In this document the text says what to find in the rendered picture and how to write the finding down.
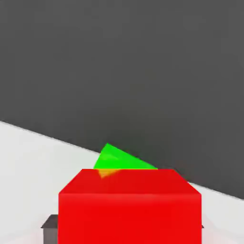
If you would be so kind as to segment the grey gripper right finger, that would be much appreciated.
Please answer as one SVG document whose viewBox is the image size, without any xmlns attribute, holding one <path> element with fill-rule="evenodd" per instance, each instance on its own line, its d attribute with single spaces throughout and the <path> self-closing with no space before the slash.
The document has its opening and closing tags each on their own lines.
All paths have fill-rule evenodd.
<svg viewBox="0 0 244 244">
<path fill-rule="evenodd" d="M 214 229 L 204 226 L 202 228 L 202 244 L 219 244 L 219 235 Z"/>
</svg>

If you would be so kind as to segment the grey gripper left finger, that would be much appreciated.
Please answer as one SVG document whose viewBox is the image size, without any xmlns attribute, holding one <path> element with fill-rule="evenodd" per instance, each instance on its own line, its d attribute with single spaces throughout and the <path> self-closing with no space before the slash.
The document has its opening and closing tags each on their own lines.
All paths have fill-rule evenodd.
<svg viewBox="0 0 244 244">
<path fill-rule="evenodd" d="M 58 215 L 51 214 L 40 230 L 25 238 L 24 244 L 58 244 Z"/>
</svg>

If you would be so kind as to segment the small red cube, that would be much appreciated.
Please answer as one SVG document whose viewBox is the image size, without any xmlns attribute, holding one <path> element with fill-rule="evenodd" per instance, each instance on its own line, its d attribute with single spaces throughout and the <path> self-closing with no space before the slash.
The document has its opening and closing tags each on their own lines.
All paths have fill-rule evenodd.
<svg viewBox="0 0 244 244">
<path fill-rule="evenodd" d="M 58 244 L 202 244 L 201 194 L 172 169 L 83 169 L 59 193 Z"/>
</svg>

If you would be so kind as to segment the small green cube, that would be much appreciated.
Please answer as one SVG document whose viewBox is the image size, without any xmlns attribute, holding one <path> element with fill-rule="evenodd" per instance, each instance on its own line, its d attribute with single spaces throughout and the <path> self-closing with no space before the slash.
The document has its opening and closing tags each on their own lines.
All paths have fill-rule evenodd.
<svg viewBox="0 0 244 244">
<path fill-rule="evenodd" d="M 113 145 L 106 144 L 94 169 L 157 169 L 155 166 L 132 156 Z"/>
</svg>

